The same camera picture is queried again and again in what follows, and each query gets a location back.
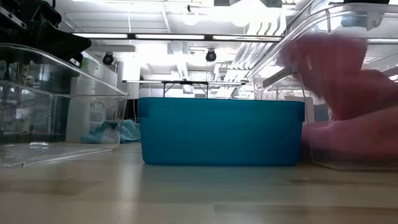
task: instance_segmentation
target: fluorescent light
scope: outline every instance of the fluorescent light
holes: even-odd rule
[[[92,39],[126,39],[127,34],[90,34],[90,33],[73,33],[79,37],[86,37]]]
[[[199,13],[195,12],[186,12],[183,15],[182,21],[188,26],[194,26],[199,22]]]
[[[398,75],[393,75],[389,77],[392,81],[395,81],[398,79]]]
[[[372,38],[368,39],[369,44],[398,44],[398,39],[394,38]]]
[[[234,98],[236,99],[248,99],[250,98],[250,96],[234,96]]]
[[[152,40],[204,40],[204,35],[136,34],[136,39]]]
[[[245,85],[241,82],[208,82],[209,85]]]
[[[206,52],[207,50],[208,50],[207,47],[189,46],[189,51],[201,51],[201,52]]]
[[[294,9],[296,8],[296,3],[293,4],[283,4],[282,3],[282,9]]]
[[[282,37],[279,36],[245,36],[245,35],[215,35],[213,40],[238,40],[238,41],[269,41],[269,42],[279,42]]]
[[[122,80],[139,80],[139,72],[141,66],[139,65],[137,57],[134,54],[121,54],[123,59]]]
[[[156,80],[123,80],[126,83],[162,83],[162,81]]]
[[[150,1],[143,1],[143,0],[72,0],[74,2],[104,2],[104,3],[135,3],[135,2],[162,2],[163,0],[150,0]]]

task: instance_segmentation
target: blue towel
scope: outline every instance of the blue towel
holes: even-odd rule
[[[139,142],[141,140],[139,124],[132,120],[105,121],[91,134],[80,137],[81,143],[84,144],[117,143],[118,139],[120,143]]]

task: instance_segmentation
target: table surface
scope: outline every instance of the table surface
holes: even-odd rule
[[[398,175],[148,166],[141,145],[0,169],[1,223],[398,223]]]

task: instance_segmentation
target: transparent container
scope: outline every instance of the transparent container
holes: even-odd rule
[[[314,163],[398,168],[396,25],[397,6],[330,7],[303,20],[249,72],[259,100],[305,97],[303,153]]]
[[[0,44],[0,166],[115,149],[126,100],[45,52]]]
[[[293,32],[301,23],[304,22],[306,18],[308,18],[312,14],[333,7],[336,4],[342,4],[342,3],[336,3],[336,1],[332,0],[310,1],[291,21],[289,21],[289,23],[287,24],[287,28],[285,30],[285,34]]]

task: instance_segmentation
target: blue plastic bin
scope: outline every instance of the blue plastic bin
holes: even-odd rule
[[[304,103],[141,98],[146,164],[293,166],[299,159]]]

